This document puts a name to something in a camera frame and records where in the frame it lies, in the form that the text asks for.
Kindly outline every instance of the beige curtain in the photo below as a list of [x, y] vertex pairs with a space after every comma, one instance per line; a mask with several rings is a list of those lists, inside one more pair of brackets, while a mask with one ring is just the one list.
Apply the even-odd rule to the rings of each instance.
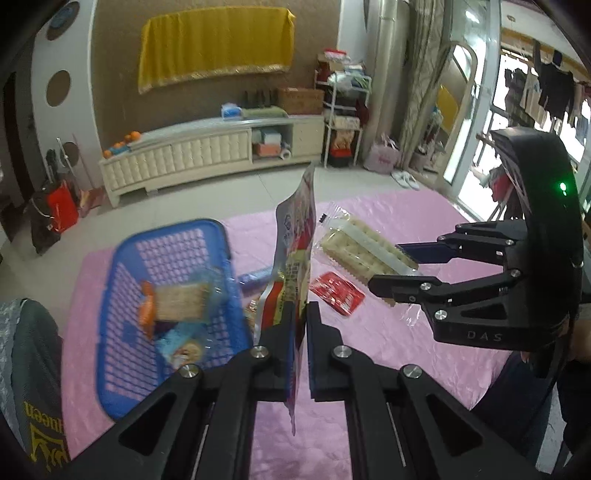
[[405, 157], [412, 155], [408, 149], [412, 148], [413, 132], [418, 128], [421, 106], [437, 69], [443, 30], [444, 0], [411, 0], [411, 5], [416, 12], [413, 70], [400, 140]]

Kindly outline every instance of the shoe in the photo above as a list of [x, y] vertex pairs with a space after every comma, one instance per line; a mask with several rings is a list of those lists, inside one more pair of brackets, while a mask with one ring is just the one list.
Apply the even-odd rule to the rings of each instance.
[[406, 172], [401, 171], [401, 170], [394, 170], [390, 175], [394, 180], [396, 180], [396, 183], [398, 183], [403, 189], [408, 190], [410, 188], [410, 185], [404, 179], [405, 173]]
[[416, 191], [419, 191], [421, 189], [421, 187], [419, 186], [418, 182], [415, 180], [415, 178], [407, 171], [402, 172], [402, 177], [404, 179], [404, 181], [413, 189]]

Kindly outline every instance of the brown wall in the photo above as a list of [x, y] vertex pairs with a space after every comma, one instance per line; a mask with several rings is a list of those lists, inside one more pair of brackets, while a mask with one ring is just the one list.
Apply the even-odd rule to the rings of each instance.
[[[287, 7], [295, 15], [295, 45], [288, 73], [194, 80], [138, 93], [141, 28], [146, 21], [190, 8], [219, 5]], [[312, 87], [316, 54], [336, 46], [340, 0], [99, 0], [92, 37], [92, 89], [103, 148], [132, 131], [149, 131], [220, 115], [244, 90]]]

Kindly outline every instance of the screw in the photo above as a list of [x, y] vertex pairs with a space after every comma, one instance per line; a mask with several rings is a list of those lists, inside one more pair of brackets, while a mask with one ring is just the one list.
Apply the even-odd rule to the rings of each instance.
[[266, 346], [257, 345], [251, 348], [251, 355], [254, 358], [265, 358], [269, 355], [269, 350]]
[[337, 358], [349, 358], [353, 353], [353, 350], [351, 350], [350, 346], [339, 345], [334, 348], [333, 353]]
[[184, 378], [193, 378], [199, 375], [199, 367], [195, 364], [183, 365], [178, 371]]
[[419, 378], [423, 374], [423, 369], [418, 365], [404, 365], [402, 373], [407, 378]]

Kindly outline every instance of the laundry basket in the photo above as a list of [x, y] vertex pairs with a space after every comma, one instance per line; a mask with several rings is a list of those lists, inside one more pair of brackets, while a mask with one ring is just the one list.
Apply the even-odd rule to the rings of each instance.
[[113, 255], [99, 318], [96, 388], [111, 418], [126, 415], [173, 373], [139, 327], [141, 282], [183, 283], [199, 267], [220, 268], [228, 292], [228, 301], [206, 325], [218, 348], [202, 367], [223, 365], [252, 346], [221, 223], [193, 220], [128, 238]]

